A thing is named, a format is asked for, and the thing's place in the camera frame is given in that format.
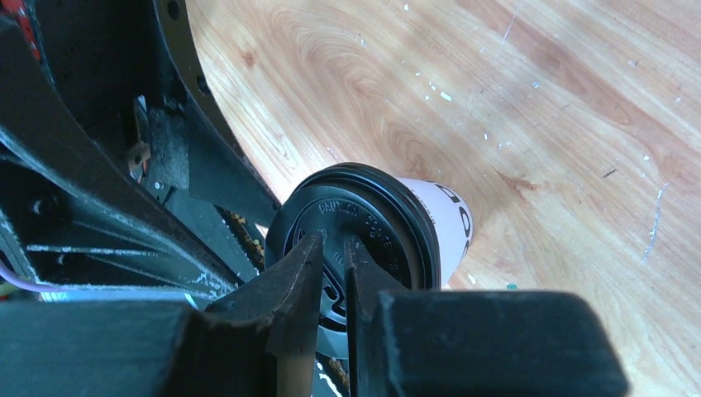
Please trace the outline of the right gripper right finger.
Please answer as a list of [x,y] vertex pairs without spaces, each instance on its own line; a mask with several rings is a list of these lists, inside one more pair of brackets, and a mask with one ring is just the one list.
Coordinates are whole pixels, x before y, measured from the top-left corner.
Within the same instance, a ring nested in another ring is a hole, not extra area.
[[555,291],[410,290],[344,247],[354,396],[624,396],[590,306]]

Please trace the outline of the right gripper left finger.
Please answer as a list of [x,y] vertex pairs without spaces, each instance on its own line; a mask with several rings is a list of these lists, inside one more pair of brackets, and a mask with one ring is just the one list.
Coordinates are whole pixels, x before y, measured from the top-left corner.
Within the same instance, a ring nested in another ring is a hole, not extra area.
[[309,396],[322,236],[198,311],[179,301],[6,303],[4,396]]

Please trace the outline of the black coffee cup lid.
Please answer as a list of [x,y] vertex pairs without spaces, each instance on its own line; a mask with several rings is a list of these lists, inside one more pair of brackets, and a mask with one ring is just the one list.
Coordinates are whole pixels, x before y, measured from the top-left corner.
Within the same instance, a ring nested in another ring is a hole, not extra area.
[[322,295],[317,352],[349,356],[345,242],[359,238],[371,258],[407,289],[438,289],[435,228],[416,194],[370,165],[340,163],[303,180],[275,214],[265,238],[265,268],[310,232],[322,236]]

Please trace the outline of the white paper coffee cup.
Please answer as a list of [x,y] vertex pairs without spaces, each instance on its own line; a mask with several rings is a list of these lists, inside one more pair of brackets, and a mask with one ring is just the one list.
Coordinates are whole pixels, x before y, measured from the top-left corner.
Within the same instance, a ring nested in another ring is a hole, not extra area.
[[473,237],[473,218],[464,199],[451,188],[434,181],[399,178],[420,201],[436,232],[440,277],[447,285],[464,259]]

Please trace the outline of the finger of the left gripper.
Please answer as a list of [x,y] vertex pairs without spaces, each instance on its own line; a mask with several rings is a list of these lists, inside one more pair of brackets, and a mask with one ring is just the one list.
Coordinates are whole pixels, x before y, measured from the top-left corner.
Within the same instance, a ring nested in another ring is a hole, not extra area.
[[85,133],[1,20],[1,248],[44,287],[178,290],[240,277]]
[[252,165],[219,108],[195,48],[184,1],[133,1],[135,83],[154,116],[162,116],[153,135],[171,142],[156,150],[165,154],[179,176],[178,187],[196,199],[270,225],[280,207]]

